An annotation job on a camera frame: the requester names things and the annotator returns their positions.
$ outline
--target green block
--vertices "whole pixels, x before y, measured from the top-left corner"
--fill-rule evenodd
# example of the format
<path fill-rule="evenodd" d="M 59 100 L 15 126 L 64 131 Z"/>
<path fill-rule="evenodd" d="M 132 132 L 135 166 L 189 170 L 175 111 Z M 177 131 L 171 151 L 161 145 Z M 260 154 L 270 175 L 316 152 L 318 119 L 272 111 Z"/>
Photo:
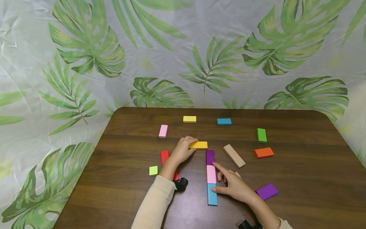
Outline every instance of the green block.
<path fill-rule="evenodd" d="M 158 174 L 158 166 L 152 166 L 149 168 L 149 176 L 156 176 Z"/>
<path fill-rule="evenodd" d="M 267 143 L 267 136 L 265 129 L 257 128 L 257 137 L 259 143 Z"/>

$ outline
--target magenta block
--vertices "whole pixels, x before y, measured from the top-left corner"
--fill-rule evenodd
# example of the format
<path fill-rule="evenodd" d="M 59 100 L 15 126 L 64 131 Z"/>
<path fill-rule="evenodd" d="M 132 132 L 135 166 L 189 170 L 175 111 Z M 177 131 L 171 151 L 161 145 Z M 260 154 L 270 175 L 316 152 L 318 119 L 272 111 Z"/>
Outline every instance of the magenta block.
<path fill-rule="evenodd" d="M 206 150 L 206 165 L 212 165 L 215 162 L 213 150 Z"/>
<path fill-rule="evenodd" d="M 263 199 L 269 199 L 273 197 L 274 195 L 278 194 L 277 189 L 273 184 L 269 184 L 264 186 L 263 188 L 260 188 L 256 191 L 256 193 Z"/>

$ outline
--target red block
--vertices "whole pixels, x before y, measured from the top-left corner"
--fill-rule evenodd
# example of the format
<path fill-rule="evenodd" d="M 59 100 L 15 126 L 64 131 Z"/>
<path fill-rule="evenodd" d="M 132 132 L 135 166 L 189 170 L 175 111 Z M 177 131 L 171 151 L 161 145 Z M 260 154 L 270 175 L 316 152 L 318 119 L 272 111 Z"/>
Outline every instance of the red block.
<path fill-rule="evenodd" d="M 169 151 L 168 150 L 164 150 L 164 151 L 161 151 L 160 153 L 161 153 L 161 164 L 164 166 L 165 161 L 169 157 Z M 173 180 L 175 180 L 175 181 L 179 180 L 179 176 L 178 176 L 178 173 L 177 172 L 174 173 Z"/>

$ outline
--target blue block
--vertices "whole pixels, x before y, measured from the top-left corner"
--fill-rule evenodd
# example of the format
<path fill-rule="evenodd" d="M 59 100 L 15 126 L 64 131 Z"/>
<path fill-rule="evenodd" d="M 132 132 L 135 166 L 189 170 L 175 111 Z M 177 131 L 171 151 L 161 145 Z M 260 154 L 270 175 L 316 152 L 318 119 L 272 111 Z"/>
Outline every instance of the blue block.
<path fill-rule="evenodd" d="M 217 125 L 218 126 L 231 126 L 231 119 L 230 118 L 218 118 Z"/>
<path fill-rule="evenodd" d="M 207 204 L 217 206 L 217 194 L 211 191 L 216 184 L 207 184 Z"/>

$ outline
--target black toy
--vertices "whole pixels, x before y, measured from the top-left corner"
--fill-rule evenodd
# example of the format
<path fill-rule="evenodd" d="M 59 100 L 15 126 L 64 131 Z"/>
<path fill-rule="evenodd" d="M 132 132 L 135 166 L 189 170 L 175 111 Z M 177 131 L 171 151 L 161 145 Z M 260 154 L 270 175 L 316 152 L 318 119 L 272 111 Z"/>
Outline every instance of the black toy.
<path fill-rule="evenodd" d="M 244 220 L 240 225 L 239 229 L 263 229 L 262 225 L 258 224 L 252 227 L 248 221 Z"/>
<path fill-rule="evenodd" d="M 180 180 L 173 181 L 177 191 L 184 191 L 188 185 L 188 180 L 182 177 Z"/>

